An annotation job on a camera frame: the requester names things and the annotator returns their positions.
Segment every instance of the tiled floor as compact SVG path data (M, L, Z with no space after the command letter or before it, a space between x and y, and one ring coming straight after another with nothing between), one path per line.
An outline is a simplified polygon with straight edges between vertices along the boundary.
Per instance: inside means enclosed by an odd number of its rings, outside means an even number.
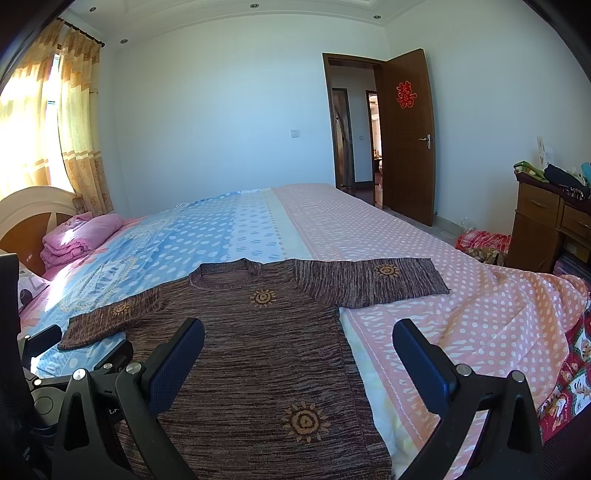
M357 197L358 199L363 200L364 202L369 203L370 205L372 205L374 202L373 189L347 189L347 190L344 190L344 192L348 193L349 195L352 195L354 197ZM401 220L404 220L405 222L408 222L417 228L420 228L422 231L436 236L438 239L443 240L445 243L448 243L454 247L456 245L458 235L456 235L453 232L449 232L447 230L444 230L443 228L441 228L437 225L433 225L433 226L423 225L422 223L417 222L416 220L405 217L404 215L401 215L400 213L390 210L388 207L384 208L384 212L389 213L390 215L394 215L395 217L400 218Z
M456 235L455 233L448 232L447 230L444 230L443 228L441 228L437 225L433 225L433 226L423 225L422 223L417 222L416 220L405 217L404 215L401 215L398 212L394 212L393 210L390 210L388 207L384 208L384 212L389 213L390 215L394 215L396 218L400 218L401 220L404 220L405 222L408 222L411 225L414 225L415 227L420 228L423 232L427 232L433 236L436 236L438 239L443 240L445 243L448 243L453 246L456 245L458 235Z

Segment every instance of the brown sweater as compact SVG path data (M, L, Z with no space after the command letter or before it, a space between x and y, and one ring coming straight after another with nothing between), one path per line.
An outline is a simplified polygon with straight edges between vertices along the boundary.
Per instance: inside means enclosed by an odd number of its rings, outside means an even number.
M159 420L200 480L387 479L391 460L338 307L448 292L429 259L204 264L73 318L60 346L126 330L141 361L197 317L204 348ZM121 437L145 474L125 429Z

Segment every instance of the metal screw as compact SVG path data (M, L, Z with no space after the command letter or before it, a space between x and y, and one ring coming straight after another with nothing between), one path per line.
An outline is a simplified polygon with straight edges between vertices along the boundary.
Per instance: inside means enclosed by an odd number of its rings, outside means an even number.
M517 383L521 383L523 382L523 380L525 380L525 375L521 373L519 370L513 370L511 372L511 376L513 377L513 380L515 380Z
M82 380L85 376L86 376L86 370L84 370L83 368L79 368L72 375L72 377L74 377L74 380Z
M463 377L468 377L472 373L472 369L470 368L470 365L457 364L456 372L458 372Z
M142 365L138 362L131 362L127 367L125 367L125 371L131 375L136 374L142 368Z

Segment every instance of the yellow curtain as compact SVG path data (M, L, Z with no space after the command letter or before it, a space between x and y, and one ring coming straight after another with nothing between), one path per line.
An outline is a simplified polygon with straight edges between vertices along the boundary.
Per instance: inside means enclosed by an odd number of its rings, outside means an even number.
M83 210L113 210L100 156L96 116L100 45L69 29L60 50L61 89L57 108L61 154Z
M43 85L62 26L56 20L41 32L0 95L0 200L26 187L50 184Z

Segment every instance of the window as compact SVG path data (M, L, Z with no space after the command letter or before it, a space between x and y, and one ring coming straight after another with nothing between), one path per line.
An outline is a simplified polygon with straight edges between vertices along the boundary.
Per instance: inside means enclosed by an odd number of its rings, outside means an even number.
M47 141L47 158L49 160L49 173L51 186L73 192L74 189L68 180L64 160L61 156L60 137L57 130L57 101L60 96L59 68L60 56L53 57L49 80L43 88L46 89L47 109L45 118L45 130Z

